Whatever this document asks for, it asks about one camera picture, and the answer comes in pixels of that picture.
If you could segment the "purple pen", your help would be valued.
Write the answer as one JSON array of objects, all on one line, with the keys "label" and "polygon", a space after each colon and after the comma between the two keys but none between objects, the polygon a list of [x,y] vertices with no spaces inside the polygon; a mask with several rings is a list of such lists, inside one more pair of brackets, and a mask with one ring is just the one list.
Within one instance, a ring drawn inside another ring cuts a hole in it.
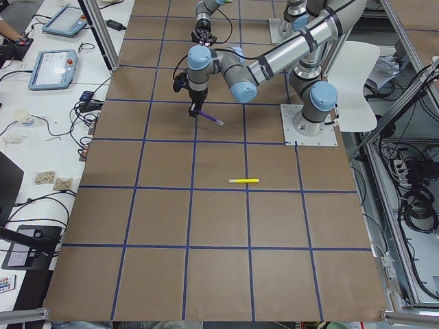
[{"label": "purple pen", "polygon": [[199,114],[200,116],[202,116],[202,117],[204,117],[204,118],[206,118],[206,119],[208,119],[208,120],[214,122],[214,123],[217,124],[217,125],[223,126],[223,124],[224,124],[223,121],[221,121],[221,120],[219,120],[219,119],[217,119],[217,118],[215,118],[215,117],[213,117],[213,116],[211,116],[211,115],[209,115],[209,114],[207,114],[207,113],[205,113],[205,112],[203,112],[203,111],[199,111],[198,114]]}]

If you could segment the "crumpled white wrapper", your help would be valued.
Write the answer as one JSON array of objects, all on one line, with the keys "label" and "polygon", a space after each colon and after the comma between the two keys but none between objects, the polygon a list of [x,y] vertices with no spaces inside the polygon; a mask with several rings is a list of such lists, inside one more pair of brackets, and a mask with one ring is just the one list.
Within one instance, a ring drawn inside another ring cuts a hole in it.
[{"label": "crumpled white wrapper", "polygon": [[22,134],[6,134],[3,137],[5,145],[20,145],[27,139],[27,136]]}]

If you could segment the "aluminium frame post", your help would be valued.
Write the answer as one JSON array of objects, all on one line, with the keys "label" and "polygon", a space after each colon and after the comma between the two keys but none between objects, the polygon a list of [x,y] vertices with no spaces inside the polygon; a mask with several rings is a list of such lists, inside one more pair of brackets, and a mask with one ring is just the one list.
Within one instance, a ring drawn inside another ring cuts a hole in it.
[{"label": "aluminium frame post", "polygon": [[120,61],[98,4],[92,0],[78,0],[78,3],[91,28],[107,69],[112,73],[118,71]]}]

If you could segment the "near teach pendant tablet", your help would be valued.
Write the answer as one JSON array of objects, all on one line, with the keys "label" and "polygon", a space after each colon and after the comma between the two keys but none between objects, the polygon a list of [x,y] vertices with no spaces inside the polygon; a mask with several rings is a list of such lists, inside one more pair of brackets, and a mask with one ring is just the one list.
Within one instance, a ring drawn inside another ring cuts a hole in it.
[{"label": "near teach pendant tablet", "polygon": [[77,60],[73,49],[40,51],[28,88],[32,91],[68,88],[75,75]]}]

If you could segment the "small snack bag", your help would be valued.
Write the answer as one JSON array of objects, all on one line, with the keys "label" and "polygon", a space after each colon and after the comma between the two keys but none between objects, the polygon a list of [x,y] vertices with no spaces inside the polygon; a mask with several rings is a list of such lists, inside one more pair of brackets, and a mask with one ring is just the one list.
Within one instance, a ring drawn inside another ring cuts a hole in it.
[{"label": "small snack bag", "polygon": [[73,186],[73,178],[56,178],[53,186],[54,191],[71,190]]},{"label": "small snack bag", "polygon": [[39,171],[35,173],[35,185],[53,184],[56,180],[55,171]]}]

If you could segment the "black power adapter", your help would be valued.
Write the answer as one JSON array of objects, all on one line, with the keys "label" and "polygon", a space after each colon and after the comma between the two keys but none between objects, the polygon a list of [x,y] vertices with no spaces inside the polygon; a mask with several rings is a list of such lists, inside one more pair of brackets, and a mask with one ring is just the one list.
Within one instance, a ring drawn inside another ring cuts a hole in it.
[{"label": "black power adapter", "polygon": [[120,23],[120,22],[118,22],[118,21],[114,21],[114,20],[112,20],[112,19],[108,19],[108,20],[106,21],[106,25],[107,25],[109,28],[114,29],[114,30],[117,30],[117,31],[126,30],[126,26],[125,26],[125,25],[123,25],[122,23]]}]

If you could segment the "blue checkered adapter box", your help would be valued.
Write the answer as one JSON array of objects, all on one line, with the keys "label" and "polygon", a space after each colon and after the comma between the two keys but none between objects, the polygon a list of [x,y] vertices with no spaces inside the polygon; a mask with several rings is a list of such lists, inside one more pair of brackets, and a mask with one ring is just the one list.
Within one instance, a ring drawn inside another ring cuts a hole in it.
[{"label": "blue checkered adapter box", "polygon": [[80,101],[82,101],[82,102],[89,102],[93,98],[93,96],[94,96],[94,92],[93,91],[86,90],[80,96]]}]

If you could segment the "teach pendant tablet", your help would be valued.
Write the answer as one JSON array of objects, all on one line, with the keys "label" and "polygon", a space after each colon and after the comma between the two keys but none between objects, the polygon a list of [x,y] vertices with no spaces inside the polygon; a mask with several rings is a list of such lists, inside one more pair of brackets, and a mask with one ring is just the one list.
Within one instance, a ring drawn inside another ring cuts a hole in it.
[{"label": "teach pendant tablet", "polygon": [[73,49],[40,51],[28,88],[32,91],[68,88],[75,75],[77,60]]},{"label": "teach pendant tablet", "polygon": [[87,25],[81,8],[65,5],[42,27],[44,34],[75,37]]}]

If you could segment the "colourful remote control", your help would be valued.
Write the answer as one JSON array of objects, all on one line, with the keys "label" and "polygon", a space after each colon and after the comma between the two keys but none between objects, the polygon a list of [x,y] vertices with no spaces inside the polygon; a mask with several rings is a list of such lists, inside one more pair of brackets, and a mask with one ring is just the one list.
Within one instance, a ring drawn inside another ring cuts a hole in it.
[{"label": "colourful remote control", "polygon": [[16,275],[15,274],[0,278],[0,293],[6,293],[8,291],[13,291],[13,290],[15,290],[15,287],[16,287]]}]

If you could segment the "yellow highlighter pen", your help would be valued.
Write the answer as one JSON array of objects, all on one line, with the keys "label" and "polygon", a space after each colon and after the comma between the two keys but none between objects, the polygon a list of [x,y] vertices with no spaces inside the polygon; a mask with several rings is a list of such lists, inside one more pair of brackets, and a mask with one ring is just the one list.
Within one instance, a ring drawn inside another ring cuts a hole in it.
[{"label": "yellow highlighter pen", "polygon": [[229,184],[257,184],[260,183],[259,178],[237,178],[228,179]]}]

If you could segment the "far teach pendant tablet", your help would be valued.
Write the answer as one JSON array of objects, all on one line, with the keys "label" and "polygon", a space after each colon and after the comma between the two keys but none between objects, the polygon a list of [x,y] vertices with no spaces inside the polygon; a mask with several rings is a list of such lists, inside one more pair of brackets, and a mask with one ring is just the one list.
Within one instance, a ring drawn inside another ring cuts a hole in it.
[{"label": "far teach pendant tablet", "polygon": [[42,27],[44,34],[75,37],[87,25],[81,8],[65,5]]}]

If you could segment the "white plastic chair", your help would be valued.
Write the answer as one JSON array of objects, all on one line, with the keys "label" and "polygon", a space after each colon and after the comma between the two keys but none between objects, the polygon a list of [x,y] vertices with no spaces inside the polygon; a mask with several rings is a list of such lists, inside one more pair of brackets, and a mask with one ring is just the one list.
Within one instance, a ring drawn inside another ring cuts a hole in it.
[{"label": "white plastic chair", "polygon": [[377,126],[363,89],[379,53],[375,45],[346,41],[329,72],[328,81],[338,93],[338,125],[342,132],[369,132]]}]

